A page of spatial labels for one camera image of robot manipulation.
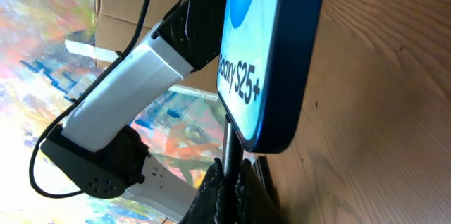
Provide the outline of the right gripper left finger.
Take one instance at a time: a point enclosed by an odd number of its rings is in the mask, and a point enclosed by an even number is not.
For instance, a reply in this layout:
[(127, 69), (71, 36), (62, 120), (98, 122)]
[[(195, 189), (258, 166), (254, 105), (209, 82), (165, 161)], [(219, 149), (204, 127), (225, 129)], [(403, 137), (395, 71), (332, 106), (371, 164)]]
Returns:
[(224, 224), (225, 197), (222, 163), (219, 158), (215, 158), (179, 224)]

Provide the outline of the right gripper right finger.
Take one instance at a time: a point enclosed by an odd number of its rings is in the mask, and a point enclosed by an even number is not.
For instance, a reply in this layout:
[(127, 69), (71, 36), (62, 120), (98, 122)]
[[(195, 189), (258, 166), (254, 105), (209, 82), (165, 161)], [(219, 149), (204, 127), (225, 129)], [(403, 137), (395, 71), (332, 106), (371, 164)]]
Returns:
[(260, 183), (251, 162), (245, 159), (235, 186), (237, 223), (283, 224), (285, 219)]

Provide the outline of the blue Samsung Galaxy smartphone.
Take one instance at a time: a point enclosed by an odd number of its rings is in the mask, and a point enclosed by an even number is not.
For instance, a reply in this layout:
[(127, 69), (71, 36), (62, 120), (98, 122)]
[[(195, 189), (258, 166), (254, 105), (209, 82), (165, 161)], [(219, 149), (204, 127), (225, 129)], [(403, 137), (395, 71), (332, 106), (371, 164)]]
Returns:
[(217, 90), (243, 148), (277, 154), (297, 129), (322, 0), (227, 0)]

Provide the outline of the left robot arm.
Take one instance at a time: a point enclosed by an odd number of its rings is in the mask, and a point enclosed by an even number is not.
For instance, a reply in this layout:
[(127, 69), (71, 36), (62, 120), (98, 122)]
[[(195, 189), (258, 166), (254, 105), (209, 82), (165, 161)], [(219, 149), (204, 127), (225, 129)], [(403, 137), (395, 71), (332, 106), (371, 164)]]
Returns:
[(220, 53), (226, 0), (179, 0), (42, 133), (42, 151), (78, 194), (124, 197), (181, 221), (196, 189), (150, 153), (130, 122)]

